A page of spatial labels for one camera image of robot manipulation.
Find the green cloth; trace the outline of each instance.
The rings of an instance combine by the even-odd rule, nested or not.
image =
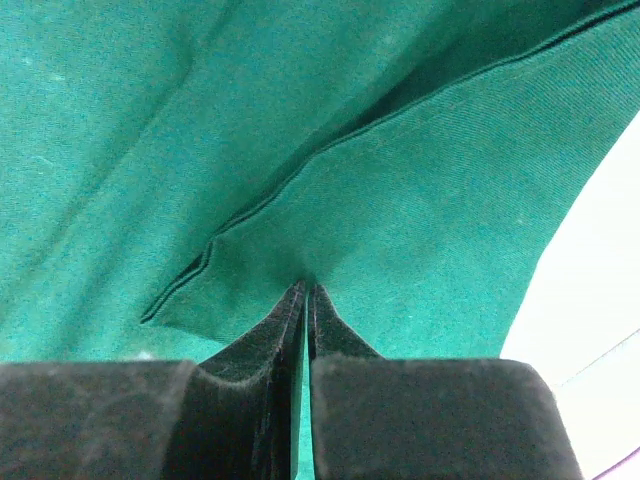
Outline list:
[[[496,356],[640,108],[637,1],[6,0],[0,24],[2,361],[201,361],[298,278],[385,356]]]

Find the wrinkled fabric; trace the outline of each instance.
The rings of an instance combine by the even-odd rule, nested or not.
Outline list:
[[[383,355],[496,356],[640,105],[631,1],[8,0],[0,22],[3,361],[201,361],[299,278]]]

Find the purple line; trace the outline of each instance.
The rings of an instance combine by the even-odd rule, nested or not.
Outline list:
[[[608,468],[607,470],[605,470],[604,472],[602,472],[600,475],[598,475],[596,478],[594,478],[593,480],[602,480],[604,479],[605,475],[610,474],[611,472],[613,472],[616,468],[621,467],[622,465],[624,465],[625,463],[629,462],[631,460],[632,457],[635,457],[636,455],[640,454],[640,447],[636,448],[633,452],[631,452],[627,457],[623,458],[622,460],[620,460],[618,463],[616,463],[613,467]]]

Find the green fabric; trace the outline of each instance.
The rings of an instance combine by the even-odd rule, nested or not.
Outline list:
[[[200,361],[301,277],[383,355],[497,355],[637,6],[4,2],[0,360]]]

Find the white surface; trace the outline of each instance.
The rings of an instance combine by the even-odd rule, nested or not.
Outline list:
[[[540,258],[501,354],[554,391],[587,479],[640,446],[639,330],[640,113]]]

